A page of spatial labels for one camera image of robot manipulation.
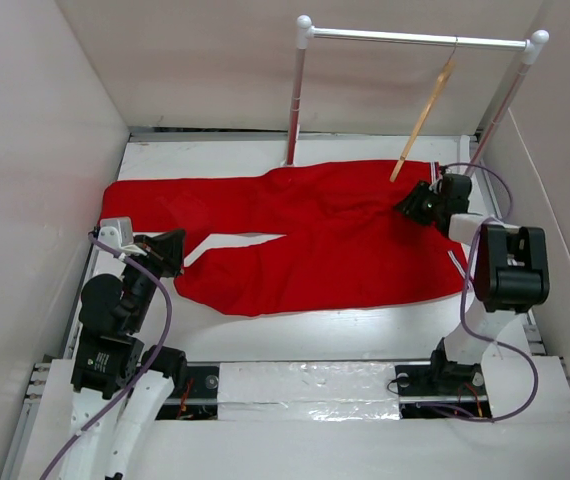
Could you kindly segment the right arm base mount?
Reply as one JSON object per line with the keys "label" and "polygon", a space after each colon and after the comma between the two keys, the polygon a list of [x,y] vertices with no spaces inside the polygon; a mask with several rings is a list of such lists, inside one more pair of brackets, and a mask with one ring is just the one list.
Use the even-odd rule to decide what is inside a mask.
{"label": "right arm base mount", "polygon": [[402,419],[492,417],[480,364],[450,362],[440,350],[429,361],[395,364],[386,389],[398,399]]}

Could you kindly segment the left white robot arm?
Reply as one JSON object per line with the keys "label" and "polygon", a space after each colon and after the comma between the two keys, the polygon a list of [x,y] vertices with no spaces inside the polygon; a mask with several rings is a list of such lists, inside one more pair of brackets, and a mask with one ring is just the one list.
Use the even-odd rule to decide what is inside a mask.
{"label": "left white robot arm", "polygon": [[165,278],[183,270],[185,232],[135,235],[127,218],[103,221],[94,247],[124,265],[81,290],[71,374],[70,438],[47,466],[60,479],[125,479],[163,403],[187,387],[183,351],[166,346],[173,305]]}

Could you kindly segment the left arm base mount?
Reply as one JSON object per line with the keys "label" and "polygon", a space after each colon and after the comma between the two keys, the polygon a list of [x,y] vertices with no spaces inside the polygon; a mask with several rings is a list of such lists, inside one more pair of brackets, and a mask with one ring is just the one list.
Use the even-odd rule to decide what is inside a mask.
{"label": "left arm base mount", "polygon": [[216,420],[219,385],[219,363],[189,363],[185,379],[165,400],[156,419]]}

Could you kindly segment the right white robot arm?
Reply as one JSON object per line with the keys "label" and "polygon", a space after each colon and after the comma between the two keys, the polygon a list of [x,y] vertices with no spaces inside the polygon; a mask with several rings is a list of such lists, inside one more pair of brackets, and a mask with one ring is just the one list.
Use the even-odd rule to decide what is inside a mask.
{"label": "right white robot arm", "polygon": [[550,281],[546,237],[538,227],[506,225],[468,211],[472,181],[443,172],[430,184],[420,181],[394,209],[444,237],[470,247],[463,294],[473,290],[470,305],[461,299],[459,325],[442,338],[426,365],[400,365],[401,391],[425,388],[439,395],[464,383],[481,385],[482,358],[500,332],[519,314],[544,303]]}

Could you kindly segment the red trousers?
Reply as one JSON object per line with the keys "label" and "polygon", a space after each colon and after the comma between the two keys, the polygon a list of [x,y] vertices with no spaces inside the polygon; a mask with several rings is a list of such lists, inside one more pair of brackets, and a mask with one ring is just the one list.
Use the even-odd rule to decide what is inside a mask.
{"label": "red trousers", "polygon": [[127,217],[137,232],[184,230],[196,259],[175,289],[226,315],[412,304],[464,284],[460,244],[396,209],[435,174],[433,163],[360,160],[118,181],[101,215]]}

